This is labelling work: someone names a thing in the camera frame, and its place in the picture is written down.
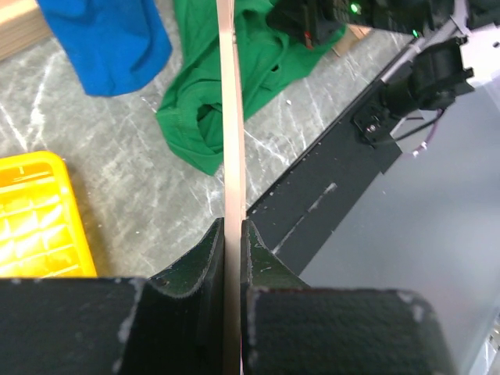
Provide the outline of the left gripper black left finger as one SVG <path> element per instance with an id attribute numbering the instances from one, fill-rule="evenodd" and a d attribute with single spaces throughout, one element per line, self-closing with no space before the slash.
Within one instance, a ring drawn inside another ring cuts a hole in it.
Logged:
<path id="1" fill-rule="evenodd" d="M 124 333 L 118 374 L 220 374 L 223 369 L 223 219 L 145 283 Z"/>

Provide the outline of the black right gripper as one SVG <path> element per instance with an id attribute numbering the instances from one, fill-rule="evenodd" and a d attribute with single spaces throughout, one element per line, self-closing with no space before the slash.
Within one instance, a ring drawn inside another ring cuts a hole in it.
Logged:
<path id="1" fill-rule="evenodd" d="M 267 13 L 267 25 L 311 49 L 349 24 L 367 25 L 374 10 L 374 1 L 282 0 Z"/>

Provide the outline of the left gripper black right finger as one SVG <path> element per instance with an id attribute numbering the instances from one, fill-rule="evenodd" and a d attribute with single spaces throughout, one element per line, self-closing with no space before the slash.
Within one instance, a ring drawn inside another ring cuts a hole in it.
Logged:
<path id="1" fill-rule="evenodd" d="M 241 373 L 251 374 L 249 365 L 248 302 L 250 288 L 309 288 L 264 244 L 255 224 L 244 220 L 241 227 Z"/>

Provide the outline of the beige wooden hanger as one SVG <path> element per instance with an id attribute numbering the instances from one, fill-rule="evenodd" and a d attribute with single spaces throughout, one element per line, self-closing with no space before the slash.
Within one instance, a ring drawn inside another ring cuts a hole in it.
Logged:
<path id="1" fill-rule="evenodd" d="M 235 2 L 217 0 L 223 114 L 223 373 L 240 374 L 241 226 L 246 217 L 245 140 Z"/>

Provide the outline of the green tank top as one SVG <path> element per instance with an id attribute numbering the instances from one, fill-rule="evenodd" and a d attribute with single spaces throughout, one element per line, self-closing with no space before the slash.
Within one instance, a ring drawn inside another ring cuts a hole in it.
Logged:
<path id="1" fill-rule="evenodd" d="M 289 84 L 307 77 L 345 33 L 334 28 L 322 45 L 307 48 L 269 27 L 273 1 L 238 1 L 235 27 L 244 118 Z M 183 64 L 168 87 L 156 118 L 172 153 L 213 175 L 223 161 L 220 46 L 214 1 L 175 1 Z"/>

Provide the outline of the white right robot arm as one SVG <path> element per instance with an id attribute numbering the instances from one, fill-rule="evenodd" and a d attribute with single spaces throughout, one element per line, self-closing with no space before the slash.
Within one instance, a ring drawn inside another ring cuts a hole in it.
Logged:
<path id="1" fill-rule="evenodd" d="M 449 23 L 454 1 L 279 1 L 267 24 L 307 48 L 319 48 L 342 25 L 368 27 L 414 37 L 435 35 Z M 341 116 L 358 141 L 373 148 L 434 129 L 460 95 L 473 91 L 478 69 L 463 62 L 462 34 L 414 52 L 389 80 L 379 79 Z"/>

